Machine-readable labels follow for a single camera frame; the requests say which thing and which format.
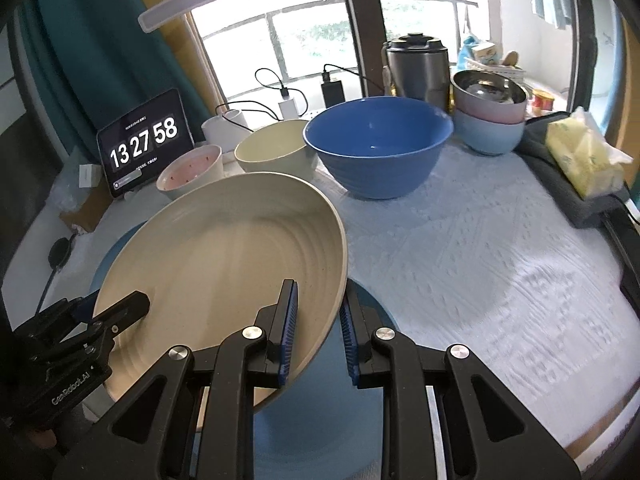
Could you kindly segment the beige plate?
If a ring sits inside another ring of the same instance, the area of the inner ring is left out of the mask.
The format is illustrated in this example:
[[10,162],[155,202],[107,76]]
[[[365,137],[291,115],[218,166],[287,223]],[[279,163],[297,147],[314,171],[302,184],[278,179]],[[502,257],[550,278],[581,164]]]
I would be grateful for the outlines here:
[[288,392],[314,410],[334,405],[340,383],[328,359],[347,263],[340,215],[299,178],[240,174],[174,200],[130,238],[100,287],[98,311],[134,290],[151,301],[116,338],[108,395],[118,400],[174,344],[213,347],[250,325],[292,278],[299,304]]

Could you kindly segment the pink watermelon bowl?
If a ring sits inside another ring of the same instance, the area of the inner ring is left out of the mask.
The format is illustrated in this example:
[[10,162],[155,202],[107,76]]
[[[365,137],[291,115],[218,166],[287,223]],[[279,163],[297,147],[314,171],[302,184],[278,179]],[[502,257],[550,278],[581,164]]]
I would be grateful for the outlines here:
[[224,178],[222,149],[215,144],[194,148],[169,164],[155,186],[171,200]]

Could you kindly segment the light blue plate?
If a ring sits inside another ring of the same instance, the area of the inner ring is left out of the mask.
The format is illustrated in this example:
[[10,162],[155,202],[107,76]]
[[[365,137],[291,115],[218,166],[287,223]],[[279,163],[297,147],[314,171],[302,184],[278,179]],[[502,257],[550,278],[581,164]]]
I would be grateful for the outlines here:
[[334,405],[321,410],[299,405],[288,385],[256,394],[255,474],[259,479],[346,479],[380,457],[382,394],[352,385],[337,314],[334,326],[336,345],[328,359],[340,383],[331,396]]

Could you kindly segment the cream green bowl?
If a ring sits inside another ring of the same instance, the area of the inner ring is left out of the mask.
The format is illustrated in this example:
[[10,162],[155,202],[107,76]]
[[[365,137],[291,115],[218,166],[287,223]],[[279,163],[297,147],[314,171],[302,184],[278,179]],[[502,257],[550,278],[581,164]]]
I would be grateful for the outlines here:
[[234,157],[245,172],[271,171],[310,181],[317,167],[317,154],[303,132],[305,119],[288,119],[251,133],[234,150]]

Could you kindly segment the large blue bowl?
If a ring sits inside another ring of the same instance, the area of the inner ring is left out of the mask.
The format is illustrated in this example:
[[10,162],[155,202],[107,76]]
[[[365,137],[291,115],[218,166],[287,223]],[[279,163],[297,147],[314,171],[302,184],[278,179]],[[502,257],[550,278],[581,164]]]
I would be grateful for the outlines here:
[[305,126],[305,143],[349,193],[392,200],[420,188],[454,131],[427,102],[372,96],[334,105]]

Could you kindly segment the cardboard box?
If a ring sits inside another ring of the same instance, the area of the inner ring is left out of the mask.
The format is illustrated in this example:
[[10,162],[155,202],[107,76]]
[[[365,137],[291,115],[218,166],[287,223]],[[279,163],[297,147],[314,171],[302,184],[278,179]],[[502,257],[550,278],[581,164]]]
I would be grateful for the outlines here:
[[102,181],[96,188],[90,188],[88,198],[78,211],[61,212],[58,216],[70,230],[91,233],[100,223],[112,201],[108,185]]

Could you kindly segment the white patterned tablecloth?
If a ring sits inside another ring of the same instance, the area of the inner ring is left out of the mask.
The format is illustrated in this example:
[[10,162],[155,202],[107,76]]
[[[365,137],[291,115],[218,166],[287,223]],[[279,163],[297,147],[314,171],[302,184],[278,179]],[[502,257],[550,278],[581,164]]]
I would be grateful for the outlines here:
[[[357,200],[324,171],[307,182],[343,221],[347,277],[419,344],[470,347],[566,448],[590,465],[639,408],[639,321],[620,291],[623,263],[597,229],[573,228],[526,163],[444,147],[399,200]],[[75,242],[43,305],[90,289],[119,237],[174,200],[146,186]],[[45,209],[2,286],[10,321],[36,310],[47,252],[63,235]]]

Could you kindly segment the white desk lamp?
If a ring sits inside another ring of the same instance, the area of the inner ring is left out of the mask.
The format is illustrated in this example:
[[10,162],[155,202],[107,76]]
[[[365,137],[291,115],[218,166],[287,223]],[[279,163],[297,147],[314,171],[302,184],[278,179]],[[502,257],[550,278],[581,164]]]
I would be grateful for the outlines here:
[[[138,16],[142,32],[150,34],[163,25],[215,0],[164,0]],[[200,131],[208,143],[218,144],[224,159],[234,159],[234,150],[252,132],[242,123],[239,110],[232,110],[225,100],[216,106],[216,114],[202,122]]]

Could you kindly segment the dark grey folded cloth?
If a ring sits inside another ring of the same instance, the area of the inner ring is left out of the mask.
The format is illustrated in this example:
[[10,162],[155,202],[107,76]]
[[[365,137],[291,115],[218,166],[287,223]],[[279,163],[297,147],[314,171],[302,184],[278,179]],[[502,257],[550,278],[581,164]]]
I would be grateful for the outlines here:
[[613,194],[591,200],[583,200],[578,195],[546,147],[548,125],[569,117],[567,112],[553,112],[526,120],[523,136],[514,152],[526,162],[574,228],[597,228],[601,225],[600,214],[622,208],[630,199],[629,190],[624,186]]

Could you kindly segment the teal curtain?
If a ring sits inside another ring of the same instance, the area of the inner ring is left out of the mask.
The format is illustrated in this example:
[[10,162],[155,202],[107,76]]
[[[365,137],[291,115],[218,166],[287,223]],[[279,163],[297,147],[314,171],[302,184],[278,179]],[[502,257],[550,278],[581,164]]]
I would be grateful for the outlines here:
[[159,32],[142,32],[142,0],[24,0],[18,8],[28,64],[68,152],[100,159],[96,134],[160,93],[178,89],[195,141],[209,116]]

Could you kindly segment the light blue small bowl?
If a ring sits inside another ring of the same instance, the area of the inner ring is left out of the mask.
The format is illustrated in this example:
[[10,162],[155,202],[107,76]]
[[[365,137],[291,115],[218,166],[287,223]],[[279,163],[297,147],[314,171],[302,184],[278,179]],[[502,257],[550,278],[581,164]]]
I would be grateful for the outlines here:
[[452,113],[454,133],[473,151],[484,155],[510,153],[520,144],[525,122],[506,125],[476,118],[454,110]]

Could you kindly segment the black charger plug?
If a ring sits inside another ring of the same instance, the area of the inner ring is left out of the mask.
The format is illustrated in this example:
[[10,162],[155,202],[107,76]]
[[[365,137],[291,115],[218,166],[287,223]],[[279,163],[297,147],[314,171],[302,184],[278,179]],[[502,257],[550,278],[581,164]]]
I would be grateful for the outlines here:
[[322,73],[321,91],[326,108],[346,101],[342,82],[340,80],[333,80],[330,73],[326,70]]

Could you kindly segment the yellow curtain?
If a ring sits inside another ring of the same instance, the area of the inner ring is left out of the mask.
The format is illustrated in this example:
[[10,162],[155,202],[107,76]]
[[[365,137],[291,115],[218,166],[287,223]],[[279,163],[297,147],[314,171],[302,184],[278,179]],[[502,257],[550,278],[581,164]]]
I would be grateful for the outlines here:
[[[164,0],[142,0],[147,8]],[[216,114],[216,106],[226,99],[220,88],[209,57],[190,12],[175,18],[160,28],[170,50],[186,73],[190,83],[204,101],[209,114]]]

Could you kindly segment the pink steel-lined bowl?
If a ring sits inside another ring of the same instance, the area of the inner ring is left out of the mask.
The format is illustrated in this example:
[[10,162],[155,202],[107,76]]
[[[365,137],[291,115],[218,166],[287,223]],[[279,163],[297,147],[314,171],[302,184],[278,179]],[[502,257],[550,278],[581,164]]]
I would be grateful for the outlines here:
[[454,105],[462,113],[496,124],[524,122],[528,96],[512,79],[486,70],[460,70],[451,83]]

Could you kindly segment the white basket with items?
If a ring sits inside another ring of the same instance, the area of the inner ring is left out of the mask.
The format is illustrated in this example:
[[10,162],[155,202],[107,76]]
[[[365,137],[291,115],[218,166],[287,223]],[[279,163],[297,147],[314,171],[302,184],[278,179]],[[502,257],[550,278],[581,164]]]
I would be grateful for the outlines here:
[[503,53],[498,44],[469,35],[462,41],[458,54],[458,70],[482,70],[523,82],[526,70],[518,66],[516,51]]

